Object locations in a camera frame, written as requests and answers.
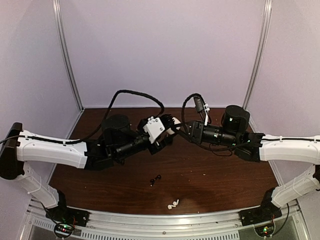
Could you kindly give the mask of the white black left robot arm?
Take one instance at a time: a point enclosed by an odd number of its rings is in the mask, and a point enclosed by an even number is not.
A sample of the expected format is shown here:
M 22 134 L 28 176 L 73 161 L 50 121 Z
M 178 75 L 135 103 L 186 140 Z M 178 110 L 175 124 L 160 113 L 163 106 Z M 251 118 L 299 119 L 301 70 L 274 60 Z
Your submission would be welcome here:
M 132 130 L 129 118 L 115 114 L 103 120 L 102 134 L 96 140 L 70 140 L 46 137 L 12 125 L 0 150 L 0 176 L 19 181 L 28 194 L 38 199 L 61 222 L 72 218 L 66 207 L 64 194 L 43 183 L 29 161 L 55 163 L 88 171 L 124 164 L 126 158 L 148 150 L 152 155 L 172 143 L 172 127 L 180 121 L 170 114 L 142 119 L 137 130 Z

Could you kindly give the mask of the white earbud charging case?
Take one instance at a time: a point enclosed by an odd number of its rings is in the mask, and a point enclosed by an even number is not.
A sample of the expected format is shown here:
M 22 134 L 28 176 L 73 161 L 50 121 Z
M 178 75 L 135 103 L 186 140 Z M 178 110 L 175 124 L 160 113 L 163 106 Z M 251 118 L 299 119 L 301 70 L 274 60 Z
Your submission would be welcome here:
M 180 128 L 181 128 L 181 121 L 179 119 L 177 119 L 176 117 L 173 117 L 172 119 L 173 119 L 172 126 L 166 130 L 166 133 L 168 135 L 176 134 L 176 131 L 180 130 Z

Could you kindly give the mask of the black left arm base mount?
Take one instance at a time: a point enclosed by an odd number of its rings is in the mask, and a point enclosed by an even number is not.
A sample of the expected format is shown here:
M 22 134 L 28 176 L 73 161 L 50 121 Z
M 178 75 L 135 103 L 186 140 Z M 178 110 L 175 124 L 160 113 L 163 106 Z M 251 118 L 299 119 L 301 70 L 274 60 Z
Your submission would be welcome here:
M 86 227 L 90 213 L 86 210 L 67 206 L 65 195 L 58 190 L 58 203 L 56 207 L 42 206 L 46 217 L 54 223 L 53 233 L 58 239 L 70 237 L 76 226 Z

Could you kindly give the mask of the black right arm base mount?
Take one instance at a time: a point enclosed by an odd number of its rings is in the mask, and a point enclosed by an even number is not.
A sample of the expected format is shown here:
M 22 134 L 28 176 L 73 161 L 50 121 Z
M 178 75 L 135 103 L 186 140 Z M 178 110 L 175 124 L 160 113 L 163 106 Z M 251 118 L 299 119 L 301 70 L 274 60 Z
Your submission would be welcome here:
M 274 220 L 282 216 L 281 209 L 271 203 L 273 190 L 271 188 L 264 194 L 260 206 L 239 212 L 242 226 L 254 225 L 255 233 L 262 238 L 271 237 L 275 233 Z

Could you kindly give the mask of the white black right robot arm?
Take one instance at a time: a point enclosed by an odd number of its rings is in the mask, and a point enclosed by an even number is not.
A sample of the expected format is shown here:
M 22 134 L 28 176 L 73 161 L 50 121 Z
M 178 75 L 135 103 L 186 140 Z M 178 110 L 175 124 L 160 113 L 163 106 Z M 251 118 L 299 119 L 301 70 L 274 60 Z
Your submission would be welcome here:
M 320 188 L 320 137 L 283 137 L 248 132 L 250 113 L 238 105 L 225 108 L 221 126 L 206 120 L 185 122 L 175 119 L 174 130 L 190 143 L 203 148 L 205 143 L 212 152 L 231 151 L 238 158 L 249 162 L 296 161 L 311 166 L 299 176 L 277 186 L 265 194 L 256 210 L 259 220 L 268 220 L 275 212 L 298 197 Z

